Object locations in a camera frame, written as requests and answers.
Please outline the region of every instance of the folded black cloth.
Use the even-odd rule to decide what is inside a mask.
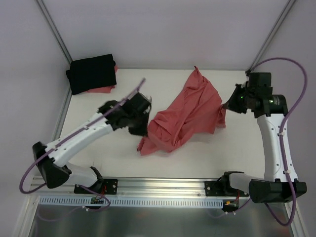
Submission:
[[[84,91],[116,85],[115,61],[111,54],[71,62],[66,71],[73,95]]]

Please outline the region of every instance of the white table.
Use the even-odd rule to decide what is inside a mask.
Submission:
[[[145,77],[141,89],[153,99],[150,119],[165,110],[183,88],[192,70],[118,70],[118,85],[111,94],[82,93],[72,96],[62,136],[85,122],[108,100],[120,100]],[[218,90],[223,102],[231,96],[235,83],[244,83],[242,71],[204,71],[201,73]],[[172,153],[156,152],[141,157],[136,148],[141,137],[126,129],[104,136],[70,162],[95,166],[103,176],[152,178],[217,178],[224,171],[244,171],[263,177],[264,153],[257,121],[253,114],[226,114],[227,128],[216,129],[214,135],[196,134]]]

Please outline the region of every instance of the wall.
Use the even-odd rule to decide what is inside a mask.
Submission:
[[[306,95],[289,120],[288,136],[299,180],[308,185],[308,192],[298,198],[298,203],[310,236],[314,236],[316,231],[315,22],[316,2],[298,1],[264,56],[264,59],[276,56],[293,58],[303,64],[309,76]],[[274,92],[284,94],[291,107],[303,87],[300,70],[288,62],[274,61],[263,65],[260,71],[272,72]]]
[[[287,0],[44,0],[74,60],[120,68],[246,69]]]
[[[35,1],[0,2],[0,236],[12,236],[18,185],[32,145],[48,142],[67,90],[68,64]]]

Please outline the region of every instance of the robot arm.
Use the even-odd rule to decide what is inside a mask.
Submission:
[[[87,122],[66,135],[64,139],[46,145],[41,142],[33,145],[35,160],[53,149],[53,152],[38,164],[48,188],[53,189],[67,183],[83,185],[95,192],[101,192],[103,178],[95,167],[84,168],[70,164],[68,161],[94,140],[119,128],[128,127],[129,133],[133,135],[147,135],[151,101],[138,92],[104,117],[103,114],[117,103],[117,101],[106,102]]]
[[[289,173],[296,197],[307,191],[306,183],[299,182],[295,172],[287,138],[287,124],[279,134],[281,123],[287,114],[283,95],[272,95],[270,73],[250,73],[249,81],[237,84],[235,91],[225,104],[225,108],[237,113],[251,109],[260,127],[264,155],[264,180],[248,176],[242,172],[225,172],[219,184],[225,191],[242,190],[253,202],[288,202],[292,200],[291,190],[285,173]],[[283,136],[288,169],[285,170],[281,154],[279,136]]]

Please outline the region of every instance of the pink cloth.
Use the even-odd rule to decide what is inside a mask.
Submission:
[[[182,91],[165,111],[160,111],[148,125],[148,137],[138,145],[141,155],[158,150],[172,152],[195,133],[213,134],[215,127],[226,127],[226,110],[213,85],[198,68],[189,76]]]
[[[118,67],[116,65],[114,66],[114,70],[115,70],[115,73],[117,73]],[[105,87],[100,87],[100,88],[94,88],[94,89],[87,90],[86,92],[110,93],[113,88],[115,88],[115,85],[105,86]]]

